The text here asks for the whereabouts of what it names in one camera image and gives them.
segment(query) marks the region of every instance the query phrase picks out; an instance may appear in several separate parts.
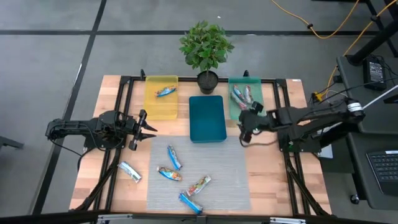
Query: teal tray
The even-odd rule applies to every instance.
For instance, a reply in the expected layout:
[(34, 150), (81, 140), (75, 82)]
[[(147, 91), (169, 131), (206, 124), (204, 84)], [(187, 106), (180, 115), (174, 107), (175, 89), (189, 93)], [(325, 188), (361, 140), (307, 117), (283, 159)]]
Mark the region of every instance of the teal tray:
[(231, 119), (238, 120), (239, 115), (241, 114), (241, 109), (239, 108), (237, 102), (231, 99), (231, 92), (233, 90), (233, 86), (237, 85), (239, 90), (244, 94), (244, 87), (249, 85), (251, 88), (251, 95), (254, 101), (257, 101), (264, 104), (264, 100), (262, 99), (262, 88), (261, 88), (261, 79), (256, 77), (242, 77), (242, 78), (229, 78), (228, 79), (228, 104), (229, 104), (229, 115)]
[(189, 130), (194, 143), (222, 142), (226, 139), (223, 97), (191, 96)]

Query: keyboard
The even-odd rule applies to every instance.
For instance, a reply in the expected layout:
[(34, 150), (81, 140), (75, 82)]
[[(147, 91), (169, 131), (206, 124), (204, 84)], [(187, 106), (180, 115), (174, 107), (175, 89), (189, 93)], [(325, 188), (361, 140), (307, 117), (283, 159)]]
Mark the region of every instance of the keyboard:
[(398, 197), (398, 151), (366, 154), (383, 194)]

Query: blue container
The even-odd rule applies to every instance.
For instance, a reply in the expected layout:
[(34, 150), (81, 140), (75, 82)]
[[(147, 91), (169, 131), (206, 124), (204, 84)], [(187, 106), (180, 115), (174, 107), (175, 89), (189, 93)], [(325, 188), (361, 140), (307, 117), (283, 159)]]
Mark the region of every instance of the blue container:
[(194, 143), (222, 142), (226, 139), (223, 97), (189, 98), (190, 138)]

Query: candy bar wrapper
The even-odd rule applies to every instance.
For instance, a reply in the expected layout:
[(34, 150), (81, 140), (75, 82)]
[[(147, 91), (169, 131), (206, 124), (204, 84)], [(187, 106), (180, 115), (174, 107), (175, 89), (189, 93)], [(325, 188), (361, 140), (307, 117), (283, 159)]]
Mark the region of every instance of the candy bar wrapper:
[(180, 170), (182, 165), (177, 159), (177, 153), (175, 153), (174, 147), (171, 145), (167, 146), (167, 152), (169, 154), (170, 160), (172, 161), (174, 169)]
[(169, 95), (170, 93), (174, 92), (175, 90), (177, 90), (176, 86), (168, 86), (168, 87), (164, 88), (163, 90), (157, 91), (155, 93), (155, 96), (157, 96), (157, 97), (166, 96), (166, 95)]
[(239, 97), (236, 96), (235, 93), (231, 92), (231, 97), (232, 99), (239, 105), (241, 110), (247, 110), (248, 106), (246, 106), (240, 99)]
[(198, 205), (197, 203), (193, 202), (188, 195), (186, 195), (185, 192), (181, 192), (179, 199), (187, 204), (197, 215), (201, 214), (201, 211), (203, 211), (202, 206)]
[(207, 185), (208, 182), (210, 182), (211, 178), (209, 175), (206, 175), (202, 177), (195, 185), (192, 185), (187, 191), (188, 196), (195, 195), (199, 193), (205, 186)]
[(249, 85), (246, 85), (244, 88), (244, 100), (249, 104), (253, 103), (253, 97), (251, 96), (251, 88)]
[(160, 174), (162, 174), (162, 176), (166, 177), (167, 179), (175, 181), (182, 180), (181, 175), (177, 171), (170, 170), (166, 167), (157, 167), (156, 169)]
[(243, 97), (243, 95), (242, 95), (242, 93), (241, 93), (241, 90), (239, 90), (239, 88), (238, 88), (237, 85), (234, 85), (233, 92), (235, 93), (235, 95), (236, 95), (237, 97), (239, 97), (239, 99), (240, 99), (241, 101), (244, 101), (244, 97)]
[(127, 163), (127, 162), (121, 162), (119, 165), (119, 168), (122, 169), (124, 172), (130, 175), (130, 177), (138, 183), (141, 180), (141, 176)]

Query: green leaves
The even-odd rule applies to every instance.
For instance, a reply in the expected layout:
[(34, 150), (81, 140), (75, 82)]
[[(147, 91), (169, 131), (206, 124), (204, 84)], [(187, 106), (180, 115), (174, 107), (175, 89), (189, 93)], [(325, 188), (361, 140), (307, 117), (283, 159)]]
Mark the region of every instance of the green leaves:
[(224, 63), (226, 62), (226, 58), (224, 56), (217, 57), (217, 62)]
[(184, 55), (189, 54), (192, 51), (191, 47), (180, 47), (181, 52), (184, 53)]
[(219, 50), (216, 52), (216, 57), (223, 57), (225, 55), (225, 50)]
[(203, 58), (210, 57), (211, 49), (205, 49), (204, 51), (200, 52), (198, 55)]
[(218, 68), (226, 62), (227, 52), (234, 46), (225, 39), (225, 30), (218, 25), (208, 25), (207, 21), (198, 22), (189, 32), (180, 38), (180, 51), (185, 55), (185, 62), (193, 69), (201, 71)]
[(205, 28), (205, 27), (207, 26), (207, 24), (208, 24), (207, 21), (202, 21), (202, 22), (200, 23), (200, 26), (201, 26), (202, 28)]
[(200, 66), (200, 71), (201, 71), (201, 72), (203, 72), (204, 70), (210, 69), (208, 62), (209, 62), (209, 59), (208, 59), (208, 58), (205, 58), (205, 59), (203, 59), (203, 60), (200, 62), (199, 66)]

